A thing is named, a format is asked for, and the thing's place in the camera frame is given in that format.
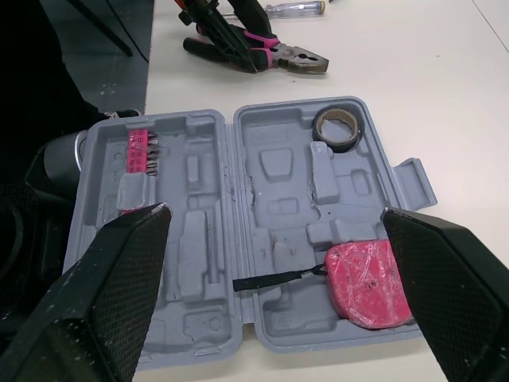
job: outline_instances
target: black strap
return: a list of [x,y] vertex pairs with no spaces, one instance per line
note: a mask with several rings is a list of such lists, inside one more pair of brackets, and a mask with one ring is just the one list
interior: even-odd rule
[[241,290],[253,290],[272,287],[274,285],[287,283],[292,280],[302,279],[302,275],[308,272],[316,276],[326,276],[327,271],[321,269],[324,266],[325,264],[318,264],[313,268],[304,269],[303,271],[290,271],[276,273],[273,275],[248,277],[247,279],[236,279],[233,280],[233,291],[240,292]]

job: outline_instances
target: tool case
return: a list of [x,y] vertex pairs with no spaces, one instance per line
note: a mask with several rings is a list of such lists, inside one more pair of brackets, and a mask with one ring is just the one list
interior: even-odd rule
[[[354,149],[316,150],[313,120],[326,107],[355,116],[363,134]],[[160,149],[157,176],[140,188],[141,199],[166,202],[173,217],[138,370],[228,357],[246,323],[276,353],[421,335],[414,322],[368,330],[339,318],[325,277],[233,291],[233,279],[323,263],[333,244],[386,239],[380,215],[387,206],[437,203],[420,160],[390,167],[366,105],[353,97],[245,106],[233,123],[213,110],[97,123],[87,137],[64,271],[119,215],[128,130],[142,128],[158,134]]]

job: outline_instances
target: white table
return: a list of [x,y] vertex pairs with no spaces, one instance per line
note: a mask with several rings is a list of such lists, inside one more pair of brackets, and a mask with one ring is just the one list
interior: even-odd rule
[[[470,0],[336,0],[323,18],[272,21],[281,41],[330,60],[318,77],[250,75],[193,57],[181,44],[194,28],[178,21],[172,1],[157,0],[146,113],[214,108],[231,121],[247,104],[358,96],[390,163],[422,160],[438,198],[425,212],[469,227],[509,266],[509,53],[501,42],[509,46],[509,3],[476,2],[479,9]],[[250,326],[244,338],[224,361],[135,380],[445,380],[423,339],[277,355]]]

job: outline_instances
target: pliers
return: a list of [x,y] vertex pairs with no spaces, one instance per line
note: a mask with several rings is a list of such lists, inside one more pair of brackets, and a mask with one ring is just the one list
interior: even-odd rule
[[248,72],[282,67],[292,72],[325,73],[328,60],[308,50],[282,44],[270,29],[269,19],[256,0],[229,0],[239,20],[247,27],[228,24],[216,9],[217,0],[177,0],[179,18],[196,23],[199,34],[212,44],[186,38],[184,49],[216,62],[232,62]]

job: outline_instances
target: clear screwdriver handle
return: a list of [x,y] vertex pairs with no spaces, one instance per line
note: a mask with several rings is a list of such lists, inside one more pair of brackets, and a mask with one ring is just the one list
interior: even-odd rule
[[269,18],[307,18],[325,11],[325,2],[289,2],[278,6],[267,6]]

